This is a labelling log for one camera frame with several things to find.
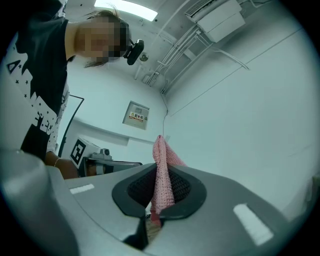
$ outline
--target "hand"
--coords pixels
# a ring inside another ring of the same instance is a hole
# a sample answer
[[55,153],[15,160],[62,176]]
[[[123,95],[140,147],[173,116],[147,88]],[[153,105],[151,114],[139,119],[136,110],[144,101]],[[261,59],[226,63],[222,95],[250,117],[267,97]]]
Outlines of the hand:
[[65,180],[79,177],[76,166],[69,159],[60,158],[56,162],[55,167],[57,167],[60,170],[62,177]]

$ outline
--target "white print on shirt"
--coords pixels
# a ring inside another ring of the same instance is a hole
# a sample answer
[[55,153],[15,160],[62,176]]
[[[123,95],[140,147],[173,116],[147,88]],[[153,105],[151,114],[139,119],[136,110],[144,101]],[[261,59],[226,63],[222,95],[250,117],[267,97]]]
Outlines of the white print on shirt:
[[14,44],[9,46],[7,54],[5,56],[7,63],[6,66],[8,71],[13,79],[13,82],[19,87],[23,96],[27,99],[30,99],[30,82],[32,80],[32,75],[29,70],[25,70],[22,73],[24,64],[28,59],[26,53],[18,53],[16,48],[18,36],[14,37]]
[[[58,122],[57,114],[45,103],[45,101],[37,96],[36,92],[33,95],[31,93],[30,83],[33,79],[29,70],[26,69],[22,73],[22,69],[26,61],[28,60],[28,55],[26,53],[18,53],[16,42],[18,40],[18,33],[13,38],[9,48],[7,49],[6,56],[4,58],[7,70],[10,73],[10,76],[13,80],[13,83],[17,85],[22,92],[26,100],[29,100],[31,106],[36,108],[37,116],[33,120],[32,124],[36,127],[39,127],[41,131],[50,135],[50,138],[54,138],[55,142],[58,137],[58,129],[60,120]],[[66,84],[63,91],[63,97],[61,99],[61,108],[59,113],[59,119],[61,119],[62,113],[66,107],[66,98],[69,96],[68,85]],[[48,148],[52,148],[52,141],[48,142]]]

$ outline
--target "white sticker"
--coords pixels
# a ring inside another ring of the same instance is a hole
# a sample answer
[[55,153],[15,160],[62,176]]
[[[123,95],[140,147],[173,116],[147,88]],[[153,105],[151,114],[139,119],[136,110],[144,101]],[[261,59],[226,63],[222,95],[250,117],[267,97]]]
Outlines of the white sticker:
[[71,192],[71,194],[74,195],[74,194],[78,194],[78,193],[85,192],[85,191],[88,191],[88,190],[92,190],[94,188],[95,188],[94,185],[88,184],[88,185],[84,185],[84,186],[78,186],[78,187],[70,188],[70,192]]
[[233,208],[233,212],[239,218],[244,229],[250,235],[256,246],[260,246],[274,237],[271,230],[246,204],[236,205]]

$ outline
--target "hair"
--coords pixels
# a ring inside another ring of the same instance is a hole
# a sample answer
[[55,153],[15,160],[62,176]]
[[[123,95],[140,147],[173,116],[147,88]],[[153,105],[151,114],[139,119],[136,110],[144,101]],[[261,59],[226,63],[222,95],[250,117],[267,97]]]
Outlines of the hair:
[[113,5],[111,5],[111,8],[112,10],[95,10],[88,13],[86,16],[87,20],[100,17],[108,17],[110,22],[118,23],[119,26],[114,29],[114,35],[120,39],[120,46],[112,52],[113,56],[97,58],[96,61],[88,61],[84,66],[85,68],[103,66],[108,63],[110,59],[114,60],[123,56],[129,48],[131,40],[129,24],[119,17],[119,13]]

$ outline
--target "person's arm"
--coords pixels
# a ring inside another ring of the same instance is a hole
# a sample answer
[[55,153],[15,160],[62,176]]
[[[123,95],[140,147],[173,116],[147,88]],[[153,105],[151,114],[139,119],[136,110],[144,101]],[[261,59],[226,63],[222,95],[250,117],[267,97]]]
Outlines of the person's arm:
[[55,153],[51,151],[45,154],[44,163],[46,166],[57,167],[65,180],[78,178],[78,171],[74,163],[69,159],[59,158]]
[[66,84],[62,94],[62,101],[59,114],[57,116],[55,126],[52,129],[50,138],[46,148],[45,165],[57,167],[64,179],[78,178],[78,171],[70,159],[59,158],[54,152],[56,150],[58,130],[64,110],[66,109],[69,98],[69,88]]

